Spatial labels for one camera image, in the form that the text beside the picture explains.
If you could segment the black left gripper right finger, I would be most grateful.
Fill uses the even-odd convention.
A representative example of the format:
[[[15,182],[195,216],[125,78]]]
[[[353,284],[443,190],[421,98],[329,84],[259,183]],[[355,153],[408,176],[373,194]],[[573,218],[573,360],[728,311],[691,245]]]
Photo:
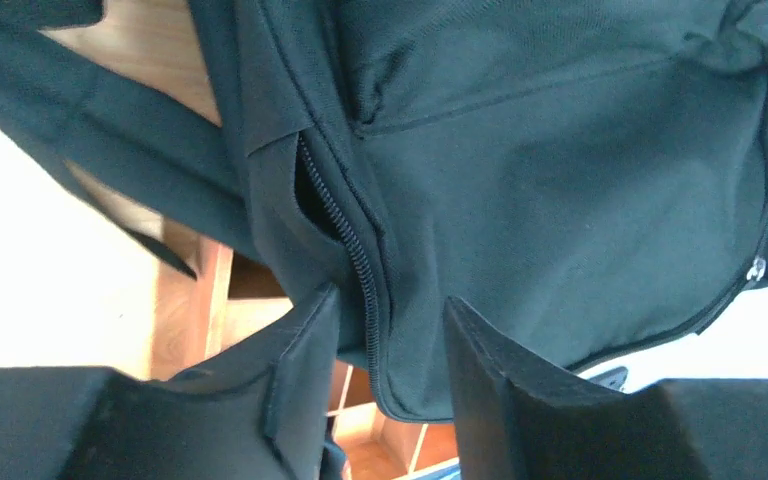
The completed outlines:
[[[443,312],[465,479],[768,479],[768,379],[582,379],[450,298]]]

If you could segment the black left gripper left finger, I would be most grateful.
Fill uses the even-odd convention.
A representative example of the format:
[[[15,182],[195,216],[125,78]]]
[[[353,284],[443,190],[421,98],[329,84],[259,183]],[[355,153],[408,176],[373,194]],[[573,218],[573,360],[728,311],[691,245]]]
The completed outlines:
[[[0,479],[336,479],[326,408],[339,317],[323,285],[167,381],[0,368]]]

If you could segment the black fabric backpack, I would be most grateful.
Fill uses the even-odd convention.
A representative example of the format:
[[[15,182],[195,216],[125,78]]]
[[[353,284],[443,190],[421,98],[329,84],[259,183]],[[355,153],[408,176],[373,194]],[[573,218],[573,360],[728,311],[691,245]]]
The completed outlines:
[[[193,1],[221,121],[46,36],[99,1],[0,1],[0,129],[342,292],[339,356],[452,417],[459,297],[582,371],[768,287],[768,1]]]

